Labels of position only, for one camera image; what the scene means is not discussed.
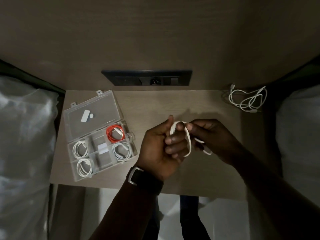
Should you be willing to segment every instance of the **floor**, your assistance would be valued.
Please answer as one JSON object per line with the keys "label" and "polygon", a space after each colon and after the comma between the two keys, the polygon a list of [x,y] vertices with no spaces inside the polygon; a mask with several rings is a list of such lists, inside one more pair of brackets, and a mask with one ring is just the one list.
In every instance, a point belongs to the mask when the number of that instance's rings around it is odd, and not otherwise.
{"label": "floor", "polygon": [[[102,220],[117,189],[87,188],[81,240],[87,240]],[[179,196],[161,193],[159,208],[163,214],[158,240],[183,240],[179,222]],[[249,216],[246,201],[199,199],[199,217],[214,240],[249,240]]]}

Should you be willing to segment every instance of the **plastic box lid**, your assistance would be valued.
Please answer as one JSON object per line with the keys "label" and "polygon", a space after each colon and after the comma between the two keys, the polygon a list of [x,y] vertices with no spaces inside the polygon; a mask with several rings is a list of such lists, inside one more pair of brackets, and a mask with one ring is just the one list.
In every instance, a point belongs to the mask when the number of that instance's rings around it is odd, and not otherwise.
{"label": "plastic box lid", "polygon": [[[81,104],[72,105],[70,109],[66,109],[63,112],[68,142],[84,137],[93,131],[122,119],[122,114],[118,109],[113,92],[109,90],[102,93],[99,90],[97,94],[98,96]],[[82,122],[81,119],[85,110],[89,110],[89,114],[93,114],[93,118],[88,116],[87,121]]]}

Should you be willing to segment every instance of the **tangled white cable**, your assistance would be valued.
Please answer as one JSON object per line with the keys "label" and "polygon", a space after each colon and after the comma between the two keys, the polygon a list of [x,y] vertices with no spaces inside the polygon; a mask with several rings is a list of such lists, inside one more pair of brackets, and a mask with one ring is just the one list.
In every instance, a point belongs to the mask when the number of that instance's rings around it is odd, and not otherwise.
{"label": "tangled white cable", "polygon": [[[184,121],[176,121],[176,122],[174,122],[174,124],[173,124],[173,125],[171,126],[171,128],[170,128],[170,135],[172,135],[172,134],[175,132],[176,126],[177,126],[177,124],[178,124],[179,122],[182,122],[182,123],[186,124],[186,122],[184,122]],[[190,138],[190,134],[189,134],[188,129],[187,129],[187,128],[184,128],[184,131],[186,132],[186,137],[187,137],[188,145],[189,145],[189,152],[188,152],[187,155],[184,156],[184,157],[187,157],[187,156],[189,156],[190,153],[191,153],[192,145],[191,145],[191,138]],[[194,139],[195,139],[197,142],[201,143],[201,144],[205,143],[204,141],[201,141],[201,140],[199,140],[198,138],[194,138]],[[207,154],[207,155],[211,155],[211,154],[212,154],[211,151],[210,151],[210,152],[207,152],[206,149],[203,149],[203,152],[204,152],[205,154]]]}
{"label": "tangled white cable", "polygon": [[[83,145],[83,147],[86,148],[86,151],[85,151],[85,153],[84,153],[83,155],[80,155],[79,152],[78,152],[78,149],[79,149],[79,146],[80,146],[80,145]],[[73,156],[74,156],[76,159],[81,159],[81,158],[86,157],[86,156],[89,154],[88,146],[87,146],[86,142],[83,141],[83,140],[77,141],[77,142],[73,145],[72,154],[73,154]]]}
{"label": "tangled white cable", "polygon": [[[128,151],[126,156],[123,156],[117,152],[116,148],[118,146],[122,146],[124,149],[126,149]],[[124,160],[130,158],[132,155],[131,147],[129,146],[129,144],[127,142],[116,142],[116,143],[112,144],[111,151],[113,152],[113,154],[115,155],[115,157],[118,161],[124,161]]]}
{"label": "tangled white cable", "polygon": [[[87,172],[83,166],[82,163],[85,163],[86,165],[90,166],[90,170]],[[77,172],[81,177],[87,177],[92,173],[92,166],[91,166],[91,161],[88,158],[82,158],[78,161],[77,163]]]}
{"label": "tangled white cable", "polygon": [[[236,90],[233,90],[235,88],[235,85],[232,84],[231,87],[230,87],[230,94],[229,94],[229,101],[230,103],[232,103],[234,106],[242,109],[244,112],[249,112],[249,113],[256,113],[258,112],[258,109],[264,104],[264,102],[266,101],[266,98],[267,98],[267,90],[266,90],[266,87],[262,87],[258,90],[254,90],[252,92],[245,92],[243,90],[240,90],[240,89],[236,89]],[[261,93],[262,91],[265,91],[266,95],[264,96],[263,98],[263,94]],[[234,101],[233,101],[233,98],[232,98],[232,94],[235,93],[235,92],[243,92],[245,94],[251,94],[251,93],[256,93],[254,96],[251,96],[251,97],[248,97],[244,100],[242,100],[242,102],[240,104],[236,104]],[[254,102],[256,101],[256,98],[259,97],[260,98],[260,104],[258,106],[253,106]]]}

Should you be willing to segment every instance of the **watch strap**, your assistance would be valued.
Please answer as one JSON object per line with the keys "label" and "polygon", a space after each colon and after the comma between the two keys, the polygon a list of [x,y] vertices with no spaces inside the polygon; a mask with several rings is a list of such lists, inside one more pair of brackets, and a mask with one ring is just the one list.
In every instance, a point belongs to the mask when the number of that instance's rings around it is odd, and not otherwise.
{"label": "watch strap", "polygon": [[160,194],[163,187],[161,180],[139,167],[130,168],[127,179],[129,183],[156,195]]}

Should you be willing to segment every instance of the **charging cable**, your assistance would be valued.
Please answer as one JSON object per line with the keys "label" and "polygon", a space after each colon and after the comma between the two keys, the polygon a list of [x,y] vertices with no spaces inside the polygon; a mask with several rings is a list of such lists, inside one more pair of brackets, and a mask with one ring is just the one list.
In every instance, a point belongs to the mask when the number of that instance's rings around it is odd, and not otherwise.
{"label": "charging cable", "polygon": [[[112,137],[113,130],[115,130],[119,135],[122,136],[121,139],[115,139],[115,138]],[[114,125],[109,126],[106,129],[106,136],[108,137],[108,140],[111,143],[122,141],[126,137],[121,125],[118,125],[118,124],[114,124]]]}
{"label": "charging cable", "polygon": [[[252,92],[245,92],[243,90],[240,89],[236,89],[234,90],[235,85],[232,84],[230,87],[230,94],[229,94],[229,101],[230,103],[232,103],[234,106],[240,108],[241,110],[243,110],[244,112],[249,112],[249,113],[256,113],[258,112],[258,109],[264,104],[264,102],[266,101],[267,98],[267,90],[266,90],[266,86],[258,89],[258,90],[254,90]],[[242,102],[240,104],[237,104],[233,101],[232,98],[232,94],[235,92],[243,92],[245,94],[251,94],[251,93],[255,93],[255,95],[248,97],[244,100],[242,100]],[[253,106],[254,102],[256,101],[257,98],[260,98],[260,104],[258,106]]]}
{"label": "charging cable", "polygon": [[[83,168],[83,166],[82,166],[83,162],[86,165],[90,166],[90,170],[88,172]],[[81,177],[87,177],[90,174],[92,174],[92,165],[91,165],[91,162],[90,162],[90,160],[88,158],[82,158],[82,159],[80,159],[78,161],[78,163],[77,163],[77,172]]]}
{"label": "charging cable", "polygon": [[[119,146],[122,146],[124,149],[126,149],[128,151],[126,156],[123,156],[117,152],[116,148]],[[129,159],[132,156],[131,147],[129,146],[129,144],[127,142],[116,142],[116,143],[112,144],[111,151],[113,152],[113,154],[115,155],[115,157],[118,161],[124,161],[126,159]]]}
{"label": "charging cable", "polygon": [[[186,124],[186,122],[184,122],[184,121],[176,121],[176,122],[174,122],[174,124],[173,124],[173,125],[171,126],[171,128],[170,128],[170,135],[172,135],[172,134],[175,132],[176,126],[177,126],[177,124],[178,124],[179,122],[182,122],[183,124]],[[184,156],[184,157],[187,157],[187,156],[189,156],[190,153],[191,153],[192,145],[191,145],[191,138],[190,138],[190,134],[189,134],[188,129],[187,129],[187,128],[184,128],[184,131],[186,132],[186,137],[187,137],[188,145],[189,145],[189,152],[188,152],[187,155]],[[194,139],[195,139],[197,142],[201,143],[201,144],[205,143],[204,141],[201,141],[201,140],[199,140],[198,138],[194,138]],[[205,154],[207,154],[207,155],[211,155],[211,154],[212,154],[212,151],[210,151],[210,150],[206,151],[206,149],[203,149],[203,152],[204,152]]]}
{"label": "charging cable", "polygon": [[[84,153],[83,155],[80,155],[80,154],[79,154],[79,151],[78,151],[80,145],[82,145],[84,148],[86,148],[86,151],[85,151],[85,153]],[[81,158],[86,157],[86,156],[89,154],[88,146],[87,146],[86,142],[83,141],[83,140],[77,141],[77,142],[73,145],[72,154],[73,154],[73,156],[74,156],[76,159],[81,159]]]}

